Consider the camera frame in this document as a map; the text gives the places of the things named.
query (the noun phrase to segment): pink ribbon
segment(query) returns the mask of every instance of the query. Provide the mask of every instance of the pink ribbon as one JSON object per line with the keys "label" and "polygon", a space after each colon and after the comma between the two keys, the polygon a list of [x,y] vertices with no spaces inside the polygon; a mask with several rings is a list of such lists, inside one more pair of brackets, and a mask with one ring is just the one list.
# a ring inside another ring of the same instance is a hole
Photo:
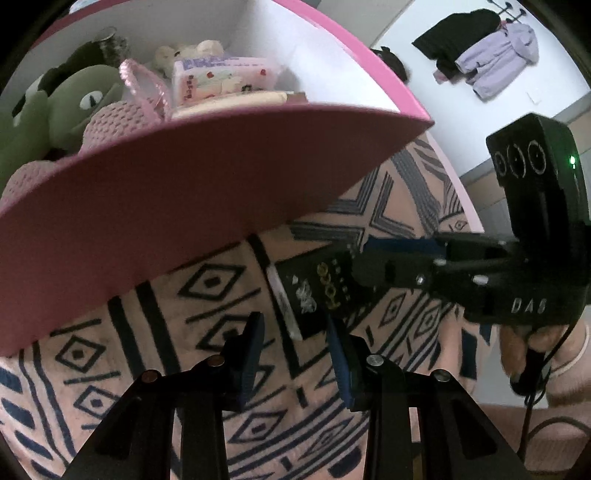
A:
{"label": "pink ribbon", "polygon": [[[146,75],[146,77],[153,82],[158,90],[158,100],[156,103],[152,104],[143,89],[139,86],[138,79],[135,76],[136,73]],[[125,86],[140,104],[145,117],[151,123],[159,124],[162,123],[162,121],[170,120],[172,114],[170,93],[168,87],[158,75],[144,67],[141,63],[132,59],[126,59],[121,63],[119,66],[119,74],[121,75],[121,79],[125,82]],[[156,111],[158,108],[162,111],[161,115]]]}

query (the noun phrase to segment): plush toy eye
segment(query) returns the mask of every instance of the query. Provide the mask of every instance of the plush toy eye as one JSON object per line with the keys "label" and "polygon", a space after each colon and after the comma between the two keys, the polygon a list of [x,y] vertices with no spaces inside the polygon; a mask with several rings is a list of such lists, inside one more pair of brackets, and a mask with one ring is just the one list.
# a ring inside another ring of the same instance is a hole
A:
{"label": "plush toy eye", "polygon": [[94,108],[103,99],[103,92],[95,90],[94,92],[87,93],[80,100],[80,108],[83,110],[90,110]]}

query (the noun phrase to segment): finger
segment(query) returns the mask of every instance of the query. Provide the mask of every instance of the finger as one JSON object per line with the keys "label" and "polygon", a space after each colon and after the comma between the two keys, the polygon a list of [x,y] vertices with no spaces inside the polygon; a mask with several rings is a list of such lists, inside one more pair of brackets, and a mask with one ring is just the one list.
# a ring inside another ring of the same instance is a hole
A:
{"label": "finger", "polygon": [[549,352],[558,343],[565,330],[566,327],[562,325],[544,327],[531,335],[527,344],[536,352]]}
{"label": "finger", "polygon": [[527,345],[511,327],[501,326],[499,332],[501,345],[501,365],[507,376],[520,375],[525,370]]}

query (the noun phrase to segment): lavender jacket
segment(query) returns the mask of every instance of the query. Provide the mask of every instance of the lavender jacket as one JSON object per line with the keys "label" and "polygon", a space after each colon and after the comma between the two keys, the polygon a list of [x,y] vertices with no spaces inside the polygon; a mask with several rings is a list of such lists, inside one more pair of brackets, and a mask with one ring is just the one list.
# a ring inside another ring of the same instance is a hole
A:
{"label": "lavender jacket", "polygon": [[471,46],[456,60],[468,84],[483,99],[509,85],[528,63],[539,58],[538,40],[529,25],[511,23]]}

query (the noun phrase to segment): patterned rug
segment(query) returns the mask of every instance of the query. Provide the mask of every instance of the patterned rug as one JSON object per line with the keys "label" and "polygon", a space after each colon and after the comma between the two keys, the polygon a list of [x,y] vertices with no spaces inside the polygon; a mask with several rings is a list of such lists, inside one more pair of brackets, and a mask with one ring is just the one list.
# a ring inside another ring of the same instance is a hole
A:
{"label": "patterned rug", "polygon": [[[255,395],[243,413],[225,414],[230,476],[361,478],[367,416],[344,408],[324,334],[291,340],[265,269],[327,242],[361,246],[370,236],[468,229],[445,169],[420,137],[324,212],[138,285],[18,355],[0,358],[0,431],[32,478],[57,479],[141,372],[191,368],[219,352],[257,310],[266,334]],[[442,335],[442,322],[455,325],[457,342]],[[468,390],[494,335],[491,327],[465,322],[456,305],[420,290],[392,289],[351,315],[347,326],[372,352],[409,371],[447,368]],[[178,478],[178,437],[173,443],[171,477]]]}

